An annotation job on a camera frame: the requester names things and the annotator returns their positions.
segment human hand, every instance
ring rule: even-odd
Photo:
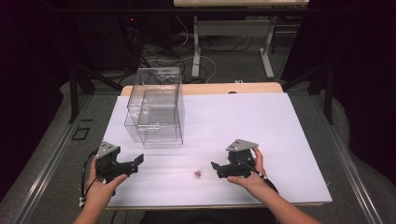
[[[262,166],[262,153],[257,147],[253,148],[254,154],[256,155],[256,170],[266,175],[265,170]],[[227,180],[230,183],[239,185],[245,188],[253,197],[258,197],[258,195],[262,192],[263,189],[270,189],[270,187],[262,181],[262,179],[255,173],[251,174],[248,178],[240,177],[240,176],[228,176]]]
[[[84,208],[74,223],[95,223],[110,202],[116,187],[127,177],[127,175],[120,175],[110,183],[103,183],[104,179],[101,176],[96,176],[96,157],[93,157],[88,180],[85,184]]]

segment gray floor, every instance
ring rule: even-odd
[[[203,48],[210,44],[209,49],[231,49],[243,39],[243,36],[220,36],[203,39],[201,43]],[[247,46],[248,41],[249,38],[239,48]],[[274,81],[283,83],[280,74],[292,41],[293,35],[282,35],[276,39],[275,53],[270,55],[274,73],[278,75]],[[203,50],[202,56],[205,58],[201,62],[205,69],[201,69],[202,77],[206,73],[206,79],[213,75],[209,81],[211,83],[228,83],[238,79],[244,82],[270,81],[265,77],[261,64],[258,52],[261,46],[262,39],[253,38],[250,47],[244,51]],[[175,51],[189,52],[187,48],[175,48]],[[186,60],[185,63],[189,63],[185,70],[188,78],[191,75],[191,60]],[[106,75],[116,82],[120,81],[115,73]],[[131,85],[133,81],[134,77],[131,76],[121,84]],[[62,87],[64,102],[58,114],[21,176],[0,203],[1,223],[70,223],[78,214],[79,176],[83,160],[101,142],[119,94],[99,81],[94,81],[94,84],[97,92],[94,96],[80,97],[82,111],[77,121],[71,125],[68,124],[68,84]],[[395,223],[395,187],[353,155],[343,154],[347,153],[348,142],[347,118],[343,107],[334,102],[332,111],[335,124],[329,126],[320,112],[322,96],[308,96],[307,84],[297,85],[288,93],[318,166],[329,181],[333,202],[302,209],[323,223]],[[85,141],[73,140],[73,136],[80,134],[79,128],[90,129]],[[126,219],[126,223],[138,223],[143,214],[143,211],[119,212],[114,222],[124,223]],[[112,212],[105,212],[100,223],[110,223],[112,216]]]

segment gray triangular bracket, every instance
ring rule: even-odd
[[[226,151],[243,151],[247,149],[251,149],[253,147],[258,147],[259,144],[248,142],[242,139],[236,139],[230,144],[225,150]]]

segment stacked clear box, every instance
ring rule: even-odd
[[[125,120],[134,142],[183,144],[181,83],[178,67],[138,70]]]

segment person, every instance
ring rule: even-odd
[[[256,169],[266,175],[263,168],[262,153],[257,147],[253,148],[256,155]],[[126,178],[126,175],[120,175],[113,179],[110,183],[102,183],[103,179],[96,178],[96,159],[92,160],[91,170],[88,177],[88,184],[93,181],[90,190],[87,192],[87,199],[85,206],[75,220],[75,224],[79,223],[96,223],[105,210],[107,204],[110,202],[113,191]],[[276,191],[271,189],[262,179],[255,173],[252,173],[248,178],[241,176],[228,176],[227,181],[235,185],[239,185],[247,190],[253,197],[265,204],[271,211],[279,223],[282,224],[314,224],[320,223],[308,214],[301,211],[299,208],[289,203],[282,198]]]

